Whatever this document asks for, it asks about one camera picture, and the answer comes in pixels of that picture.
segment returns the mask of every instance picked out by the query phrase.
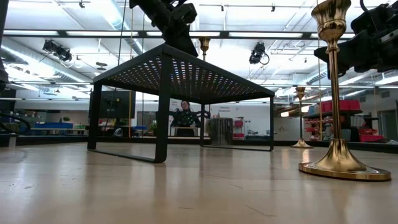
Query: black metal table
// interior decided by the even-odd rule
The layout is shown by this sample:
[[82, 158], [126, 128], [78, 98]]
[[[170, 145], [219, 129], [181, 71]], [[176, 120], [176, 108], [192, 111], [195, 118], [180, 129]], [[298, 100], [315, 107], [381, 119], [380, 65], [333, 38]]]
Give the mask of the black metal table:
[[[162, 44], [94, 78], [88, 150], [160, 163], [167, 157], [170, 98], [201, 104], [200, 146], [204, 147], [205, 105], [270, 98], [270, 149], [274, 148], [274, 92], [222, 68]], [[102, 86], [159, 95], [155, 157], [147, 158], [96, 149]]]

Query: brass candle holder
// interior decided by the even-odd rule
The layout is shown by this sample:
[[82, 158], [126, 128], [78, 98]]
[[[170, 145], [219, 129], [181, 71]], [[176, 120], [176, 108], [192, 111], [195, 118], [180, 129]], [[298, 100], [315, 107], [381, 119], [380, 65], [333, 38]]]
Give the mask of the brass candle holder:
[[203, 51], [203, 60], [206, 61], [206, 52], [209, 49], [210, 38], [209, 37], [200, 37], [200, 50]]
[[300, 139], [298, 140], [298, 142], [291, 146], [293, 148], [296, 149], [312, 149], [312, 146], [309, 146], [307, 143], [305, 143], [304, 138], [303, 138], [303, 113], [301, 111], [302, 108], [302, 98], [304, 97], [304, 93], [305, 93], [305, 87], [296, 87], [296, 93], [297, 93], [297, 97], [299, 99], [300, 102], [300, 106], [298, 107], [299, 109], [299, 113], [300, 113]]
[[327, 0], [317, 5], [311, 13], [318, 24], [319, 38], [328, 44], [326, 53], [329, 54], [334, 139], [330, 141], [329, 151], [320, 160], [300, 163], [298, 169], [308, 174], [332, 178], [387, 181], [391, 179], [389, 171], [359, 162], [349, 151], [346, 140], [341, 138], [337, 42], [346, 31], [345, 17], [350, 5], [350, 0]]

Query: floor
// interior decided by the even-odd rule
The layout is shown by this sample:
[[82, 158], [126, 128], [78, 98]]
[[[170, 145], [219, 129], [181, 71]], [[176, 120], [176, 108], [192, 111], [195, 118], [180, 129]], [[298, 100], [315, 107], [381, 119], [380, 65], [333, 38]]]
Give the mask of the floor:
[[[150, 144], [99, 149], [150, 156]], [[303, 174], [324, 148], [274, 152], [170, 145], [164, 164], [86, 151], [85, 143], [0, 148], [0, 223], [398, 223], [398, 155], [353, 151], [393, 180]]]

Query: perforated tabletop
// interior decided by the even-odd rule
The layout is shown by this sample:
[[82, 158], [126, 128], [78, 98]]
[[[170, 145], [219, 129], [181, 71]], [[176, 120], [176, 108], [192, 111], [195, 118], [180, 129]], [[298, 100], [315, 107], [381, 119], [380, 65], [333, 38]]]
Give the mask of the perforated tabletop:
[[[163, 66], [171, 57], [171, 67]], [[94, 78], [94, 83], [159, 95], [162, 69], [170, 69], [171, 97], [213, 104], [274, 96], [222, 68], [162, 44]]]

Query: candlestick base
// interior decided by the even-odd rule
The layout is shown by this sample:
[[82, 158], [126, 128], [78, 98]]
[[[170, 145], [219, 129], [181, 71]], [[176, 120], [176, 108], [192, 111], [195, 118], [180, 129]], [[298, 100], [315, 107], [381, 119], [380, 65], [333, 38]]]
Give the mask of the candlestick base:
[[296, 149], [312, 149], [313, 148], [312, 146], [309, 146], [307, 143], [305, 143], [303, 138], [300, 138], [298, 140], [298, 142], [291, 147], [296, 148]]
[[389, 171], [368, 167], [359, 162], [349, 151], [345, 139], [332, 139], [329, 151], [320, 160], [300, 163], [298, 169], [308, 174], [338, 179], [362, 181], [391, 180], [391, 173]]

